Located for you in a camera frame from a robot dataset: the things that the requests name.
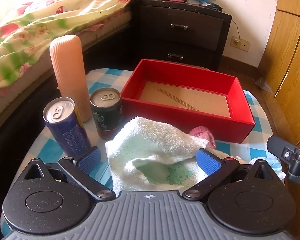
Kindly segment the pink knitted cloth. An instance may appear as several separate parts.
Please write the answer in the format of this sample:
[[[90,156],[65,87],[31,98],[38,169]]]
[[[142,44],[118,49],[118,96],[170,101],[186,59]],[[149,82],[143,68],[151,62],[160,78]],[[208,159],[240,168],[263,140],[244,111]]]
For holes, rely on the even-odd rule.
[[[214,136],[212,135],[211,131],[208,128],[206,128],[205,126],[195,127],[194,129],[192,129],[189,132],[189,135],[207,140],[208,148],[211,148],[211,149],[216,148]]]

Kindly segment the white green terry towel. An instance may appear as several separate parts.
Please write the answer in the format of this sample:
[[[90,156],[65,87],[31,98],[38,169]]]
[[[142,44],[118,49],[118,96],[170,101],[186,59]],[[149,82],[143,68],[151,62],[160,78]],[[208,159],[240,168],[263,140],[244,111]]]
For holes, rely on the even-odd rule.
[[[207,140],[163,122],[136,117],[105,146],[115,193],[183,192],[207,177],[196,161]]]

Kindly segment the blue white checkered tablecloth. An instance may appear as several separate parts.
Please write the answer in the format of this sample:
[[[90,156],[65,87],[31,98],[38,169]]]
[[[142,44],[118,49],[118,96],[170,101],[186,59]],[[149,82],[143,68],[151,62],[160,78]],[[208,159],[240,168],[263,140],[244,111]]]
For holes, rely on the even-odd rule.
[[[97,88],[103,87],[113,87],[118,90],[122,90],[126,82],[132,75],[132,71],[128,70],[117,70],[102,68],[98,70],[92,70],[87,75],[87,86],[90,92],[93,92]],[[225,139],[219,139],[221,144],[221,150],[224,153],[231,154],[231,156],[240,156],[246,161],[250,159],[266,157],[270,159],[276,159],[274,155],[271,155],[266,150],[267,139],[273,135],[270,124],[267,120],[266,114],[262,107],[260,106],[257,99],[248,91],[241,90],[244,93],[245,103],[247,103],[249,110],[252,110],[253,121],[255,121],[255,127],[251,130],[249,135],[243,140],[241,144],[228,142]],[[98,143],[102,149],[102,161],[101,164],[94,168],[91,173],[93,175],[92,179],[100,181],[102,184],[107,184],[112,188],[110,168],[106,160],[106,152],[104,148],[104,141],[100,139],[97,134],[96,127],[93,121],[88,121],[84,127],[88,131],[89,139],[94,140]],[[21,167],[19,168],[17,175],[21,174],[21,170],[26,167],[25,161],[30,160],[30,157],[37,157],[34,155],[36,153],[39,157],[43,157],[44,160],[52,161],[57,160],[57,157],[64,157],[65,153],[57,154],[56,157],[52,157],[48,153],[48,150],[53,150],[52,145],[57,145],[55,139],[52,138],[51,133],[44,128],[39,137],[35,140],[31,146],[30,152],[25,157]],[[133,196],[128,192],[123,192],[123,198],[119,199],[119,202],[115,202],[115,206],[110,206],[109,208],[101,206],[102,215],[111,215],[111,207],[113,211],[124,210],[129,211],[125,204],[128,204],[128,200],[135,199],[135,202],[130,202],[131,204],[136,204],[135,211],[137,207],[145,210],[147,213],[142,213],[138,211],[133,213],[133,217],[140,218],[141,215],[148,215],[148,217],[141,220],[141,222],[134,222],[130,229],[128,229],[128,219],[124,222],[119,220],[119,217],[114,217],[120,226],[118,230],[111,227],[109,223],[103,223],[101,217],[98,216],[99,209],[88,217],[87,223],[84,221],[79,224],[74,230],[70,232],[61,233],[57,235],[49,235],[46,237],[26,235],[22,232],[11,231],[3,239],[290,239],[291,236],[287,232],[282,231],[272,236],[244,236],[235,234],[235,232],[229,231],[226,228],[221,227],[221,225],[216,224],[215,221],[204,212],[205,216],[201,216],[199,211],[206,211],[201,204],[194,203],[189,204],[181,201],[181,198],[177,192],[173,191],[169,194],[167,192],[154,193],[155,197],[159,196],[159,200],[169,200],[164,206],[167,209],[163,213],[156,214],[155,212],[161,211],[162,205],[160,206],[159,201],[149,200],[145,198],[145,194],[136,194]]]

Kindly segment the blue drink can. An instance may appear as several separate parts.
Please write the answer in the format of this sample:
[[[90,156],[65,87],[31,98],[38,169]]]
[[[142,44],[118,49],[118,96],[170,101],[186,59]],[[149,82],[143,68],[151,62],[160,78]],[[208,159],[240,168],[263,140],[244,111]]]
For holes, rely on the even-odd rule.
[[[90,150],[91,143],[71,98],[59,97],[49,102],[43,110],[43,119],[67,155],[74,158]]]

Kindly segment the dark green drink can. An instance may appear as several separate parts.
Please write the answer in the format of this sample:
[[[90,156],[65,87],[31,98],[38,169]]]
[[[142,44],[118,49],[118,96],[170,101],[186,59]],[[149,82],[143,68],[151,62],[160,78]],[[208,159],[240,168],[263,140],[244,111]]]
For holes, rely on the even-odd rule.
[[[99,136],[104,140],[112,140],[121,128],[120,92],[110,87],[99,88],[90,96],[90,107]]]

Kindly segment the red cardboard box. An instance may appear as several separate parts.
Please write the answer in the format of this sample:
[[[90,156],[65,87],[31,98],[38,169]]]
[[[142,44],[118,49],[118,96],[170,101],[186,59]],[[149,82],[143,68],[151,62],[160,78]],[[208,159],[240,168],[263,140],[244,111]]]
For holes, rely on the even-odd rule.
[[[235,76],[143,59],[122,92],[123,116],[173,125],[185,133],[205,126],[216,140],[242,143],[255,120]]]

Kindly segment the wooden wardrobe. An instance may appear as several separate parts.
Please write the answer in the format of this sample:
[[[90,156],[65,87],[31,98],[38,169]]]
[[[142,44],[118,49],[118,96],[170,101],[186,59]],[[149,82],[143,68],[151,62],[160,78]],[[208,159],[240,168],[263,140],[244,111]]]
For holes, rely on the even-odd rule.
[[[277,0],[258,68],[271,89],[262,95],[277,135],[300,147],[300,0]]]

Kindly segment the peach ribbed bottle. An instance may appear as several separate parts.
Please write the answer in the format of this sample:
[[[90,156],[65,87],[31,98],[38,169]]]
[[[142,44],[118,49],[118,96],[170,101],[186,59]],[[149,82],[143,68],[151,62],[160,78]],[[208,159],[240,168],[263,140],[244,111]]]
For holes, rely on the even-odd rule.
[[[74,100],[81,122],[90,120],[92,113],[80,38],[76,35],[56,38],[50,43],[49,52],[61,95]]]

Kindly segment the dark wooden nightstand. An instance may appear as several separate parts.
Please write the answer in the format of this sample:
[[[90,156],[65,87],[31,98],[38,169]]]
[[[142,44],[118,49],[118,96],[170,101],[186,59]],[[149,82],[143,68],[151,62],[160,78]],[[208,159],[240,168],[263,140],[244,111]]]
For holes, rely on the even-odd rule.
[[[200,5],[154,0],[133,1],[130,9],[139,57],[218,69],[231,15]]]

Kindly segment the floral bed blanket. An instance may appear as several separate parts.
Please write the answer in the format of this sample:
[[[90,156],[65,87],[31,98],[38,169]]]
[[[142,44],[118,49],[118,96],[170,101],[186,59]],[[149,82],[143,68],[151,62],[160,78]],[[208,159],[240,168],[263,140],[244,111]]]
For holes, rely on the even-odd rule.
[[[17,81],[58,37],[101,23],[131,0],[35,0],[0,25],[0,89]]]

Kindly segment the blue items on nightstand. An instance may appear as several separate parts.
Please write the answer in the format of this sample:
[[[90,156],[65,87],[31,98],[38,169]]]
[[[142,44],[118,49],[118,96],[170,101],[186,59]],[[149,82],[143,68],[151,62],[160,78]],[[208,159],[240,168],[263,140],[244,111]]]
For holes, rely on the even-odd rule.
[[[223,11],[223,8],[216,3],[216,0],[187,0],[187,3],[199,5],[215,11]]]

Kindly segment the wall power outlet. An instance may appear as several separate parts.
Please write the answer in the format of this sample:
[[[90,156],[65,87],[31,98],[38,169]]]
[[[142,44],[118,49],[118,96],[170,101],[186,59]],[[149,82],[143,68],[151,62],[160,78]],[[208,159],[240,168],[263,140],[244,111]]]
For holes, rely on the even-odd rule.
[[[230,46],[238,48],[243,51],[248,51],[250,48],[250,42],[243,40],[239,37],[232,36]]]

